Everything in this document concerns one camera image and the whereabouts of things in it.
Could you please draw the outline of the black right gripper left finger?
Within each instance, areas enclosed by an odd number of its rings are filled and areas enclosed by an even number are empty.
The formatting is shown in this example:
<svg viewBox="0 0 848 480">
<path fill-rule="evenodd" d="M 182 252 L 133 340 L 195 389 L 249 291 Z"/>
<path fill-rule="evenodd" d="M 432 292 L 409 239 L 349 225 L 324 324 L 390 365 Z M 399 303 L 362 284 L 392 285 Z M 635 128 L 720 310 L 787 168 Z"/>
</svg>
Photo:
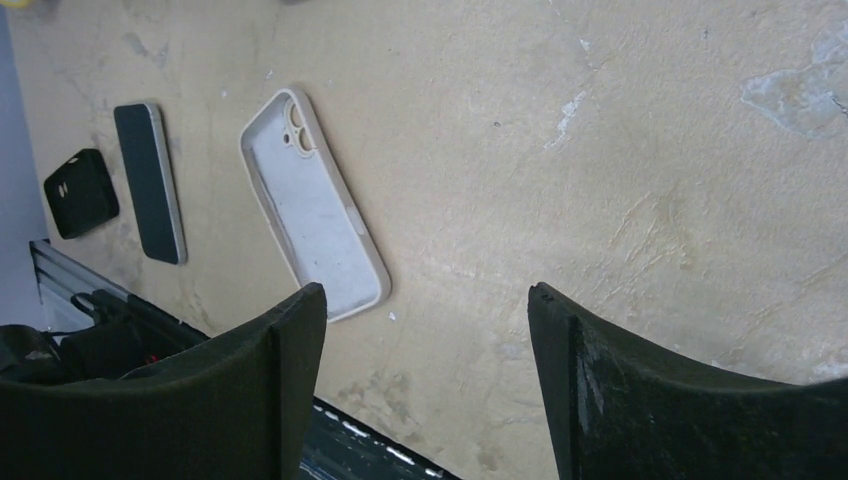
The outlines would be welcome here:
<svg viewBox="0 0 848 480">
<path fill-rule="evenodd" d="M 115 379 L 1 385 L 5 479 L 294 479 L 327 327 L 318 283 Z"/>
</svg>

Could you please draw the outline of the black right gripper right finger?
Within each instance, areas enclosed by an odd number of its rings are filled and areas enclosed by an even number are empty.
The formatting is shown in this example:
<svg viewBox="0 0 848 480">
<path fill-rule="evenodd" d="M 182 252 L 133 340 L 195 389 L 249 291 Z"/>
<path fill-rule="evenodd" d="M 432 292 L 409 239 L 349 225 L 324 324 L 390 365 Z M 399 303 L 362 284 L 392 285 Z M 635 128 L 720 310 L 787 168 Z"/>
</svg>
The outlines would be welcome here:
<svg viewBox="0 0 848 480">
<path fill-rule="evenodd" d="M 847 382 L 713 367 L 528 292 L 531 342 L 562 479 L 843 479 Z"/>
</svg>

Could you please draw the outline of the beige phone case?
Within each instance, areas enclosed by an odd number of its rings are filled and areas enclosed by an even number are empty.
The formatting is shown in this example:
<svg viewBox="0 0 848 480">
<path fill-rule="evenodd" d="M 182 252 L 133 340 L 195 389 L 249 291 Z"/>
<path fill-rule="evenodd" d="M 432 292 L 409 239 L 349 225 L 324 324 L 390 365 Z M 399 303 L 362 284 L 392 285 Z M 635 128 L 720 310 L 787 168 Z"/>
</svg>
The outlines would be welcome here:
<svg viewBox="0 0 848 480">
<path fill-rule="evenodd" d="M 319 283 L 327 320 L 372 309 L 391 279 L 305 92 L 277 91 L 241 132 L 249 182 L 297 286 Z"/>
</svg>

